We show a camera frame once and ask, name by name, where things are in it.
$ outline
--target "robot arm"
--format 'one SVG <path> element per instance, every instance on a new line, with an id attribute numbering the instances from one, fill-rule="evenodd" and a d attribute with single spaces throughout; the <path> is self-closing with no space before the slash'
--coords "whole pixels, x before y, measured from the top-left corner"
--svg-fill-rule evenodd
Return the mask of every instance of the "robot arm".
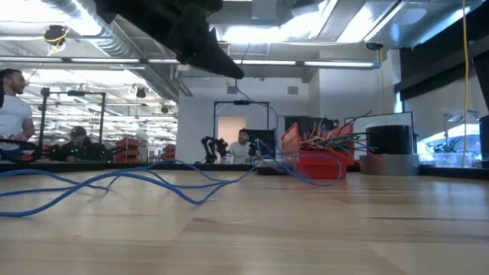
<path id="1" fill-rule="evenodd" d="M 108 24 L 121 15 L 176 53 L 176 59 L 210 73 L 242 79 L 245 73 L 220 47 L 207 16 L 222 0 L 95 0 Z"/>
<path id="2" fill-rule="evenodd" d="M 216 147 L 221 157 L 226 155 L 228 144 L 222 138 L 203 137 L 201 142 L 204 145 L 204 150 L 206 150 L 206 164 L 212 164 L 217 160 L 217 156 L 215 155 Z"/>

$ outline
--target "black cylinder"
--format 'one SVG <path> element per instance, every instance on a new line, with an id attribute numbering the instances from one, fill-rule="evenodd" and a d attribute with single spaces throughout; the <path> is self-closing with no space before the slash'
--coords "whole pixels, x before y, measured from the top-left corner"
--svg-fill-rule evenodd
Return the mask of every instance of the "black cylinder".
<path id="1" fill-rule="evenodd" d="M 489 156 L 489 115 L 479 118 L 479 129 L 481 131 L 481 152 L 482 157 Z M 489 161 L 482 162 L 483 168 L 489 168 Z"/>
<path id="2" fill-rule="evenodd" d="M 386 125 L 367 128 L 367 146 L 374 154 L 413 154 L 411 127 Z"/>

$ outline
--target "red storage box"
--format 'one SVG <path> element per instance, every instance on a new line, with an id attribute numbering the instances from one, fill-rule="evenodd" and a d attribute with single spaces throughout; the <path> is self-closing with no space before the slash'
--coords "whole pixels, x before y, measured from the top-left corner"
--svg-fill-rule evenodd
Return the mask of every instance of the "red storage box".
<path id="1" fill-rule="evenodd" d="M 339 129 L 335 129 L 324 133 L 322 137 L 336 137 L 338 134 L 346 135 L 350 134 L 352 130 L 352 127 L 347 125 L 341 133 L 339 133 Z M 284 154 L 290 154 L 290 156 L 286 155 L 283 157 L 288 167 L 294 167 L 302 175 L 312 179 L 336 179 L 338 175 L 341 179 L 346 177 L 348 165 L 354 163 L 348 152 L 300 150 L 301 141 L 303 139 L 299 136 L 299 126 L 294 123 L 282 137 L 282 151 Z"/>

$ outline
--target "table surface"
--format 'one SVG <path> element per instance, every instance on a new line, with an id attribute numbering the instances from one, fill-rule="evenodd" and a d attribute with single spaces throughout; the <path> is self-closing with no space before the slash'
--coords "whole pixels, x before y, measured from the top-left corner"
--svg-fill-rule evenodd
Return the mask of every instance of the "table surface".
<path id="1" fill-rule="evenodd" d="M 172 183 L 207 183 L 194 172 L 157 172 Z M 55 186 L 65 185 L 16 176 L 2 179 L 0 192 Z M 2 275 L 489 274 L 488 190 L 488 182 L 426 176 L 352 173 L 323 188 L 253 175 L 193 206 L 120 179 L 108 194 L 83 189 L 38 215 L 0 218 L 0 268 Z M 184 192 L 198 199 L 208 190 Z M 0 210 L 32 209 L 55 196 L 3 197 Z"/>

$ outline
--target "person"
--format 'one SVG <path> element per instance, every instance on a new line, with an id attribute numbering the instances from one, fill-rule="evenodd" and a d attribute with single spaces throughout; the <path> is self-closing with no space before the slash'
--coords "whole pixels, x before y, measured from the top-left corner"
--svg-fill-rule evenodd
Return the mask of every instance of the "person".
<path id="1" fill-rule="evenodd" d="M 71 129 L 70 138 L 71 141 L 68 142 L 67 144 L 64 144 L 63 147 L 68 147 L 68 148 L 77 147 L 79 149 L 85 149 L 90 144 L 92 144 L 92 140 L 90 139 L 90 137 L 86 136 L 85 128 L 81 126 L 76 126 L 73 127 L 73 129 Z"/>
<path id="2" fill-rule="evenodd" d="M 233 164 L 251 163 L 250 151 L 250 136 L 246 129 L 239 130 L 238 141 L 229 146 L 229 153 L 233 158 Z"/>
<path id="3" fill-rule="evenodd" d="M 20 70 L 0 70 L 0 138 L 27 141 L 34 135 L 31 107 L 17 97 L 26 86 Z M 9 157 L 22 157 L 19 144 L 0 143 L 0 148 Z"/>
<path id="4" fill-rule="evenodd" d="M 80 159 L 79 153 L 92 145 L 90 137 L 86 136 L 85 128 L 76 126 L 70 132 L 71 141 L 60 148 L 61 157 L 56 160 L 73 162 Z"/>

